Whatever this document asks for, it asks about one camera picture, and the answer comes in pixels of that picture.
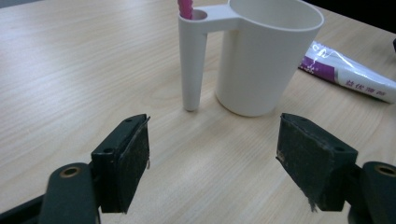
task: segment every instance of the toothpaste tube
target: toothpaste tube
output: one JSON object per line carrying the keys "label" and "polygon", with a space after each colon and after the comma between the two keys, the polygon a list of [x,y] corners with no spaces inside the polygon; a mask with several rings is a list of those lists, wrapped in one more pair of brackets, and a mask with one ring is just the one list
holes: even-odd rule
{"label": "toothpaste tube", "polygon": [[299,68],[340,86],[396,103],[396,82],[354,62],[334,49],[312,42]]}

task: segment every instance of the toothbrush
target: toothbrush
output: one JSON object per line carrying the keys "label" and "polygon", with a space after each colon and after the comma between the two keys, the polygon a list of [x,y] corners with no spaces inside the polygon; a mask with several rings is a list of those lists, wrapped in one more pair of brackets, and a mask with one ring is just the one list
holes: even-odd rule
{"label": "toothbrush", "polygon": [[192,0],[177,0],[180,16],[192,20]]}

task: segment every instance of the white plastic cup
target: white plastic cup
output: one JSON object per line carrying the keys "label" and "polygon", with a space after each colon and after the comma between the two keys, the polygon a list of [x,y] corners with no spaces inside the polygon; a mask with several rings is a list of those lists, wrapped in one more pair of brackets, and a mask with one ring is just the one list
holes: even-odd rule
{"label": "white plastic cup", "polygon": [[229,0],[178,17],[183,106],[198,109],[207,34],[225,31],[216,95],[236,114],[272,111],[324,18],[300,0]]}

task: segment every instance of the wooden table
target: wooden table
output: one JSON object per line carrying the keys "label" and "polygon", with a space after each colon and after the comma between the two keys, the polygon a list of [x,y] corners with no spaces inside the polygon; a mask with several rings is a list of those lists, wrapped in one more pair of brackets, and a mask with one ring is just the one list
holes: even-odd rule
{"label": "wooden table", "polygon": [[[321,11],[318,42],[396,80],[394,34]],[[279,117],[311,119],[356,148],[359,166],[395,164],[396,105],[296,70],[275,111],[237,116],[214,95],[221,37],[209,35],[191,113],[181,103],[176,0],[0,9],[0,212],[45,193],[55,169],[90,162],[123,119],[148,114],[151,167],[128,214],[103,223],[347,223],[347,203],[312,213],[276,160]]]}

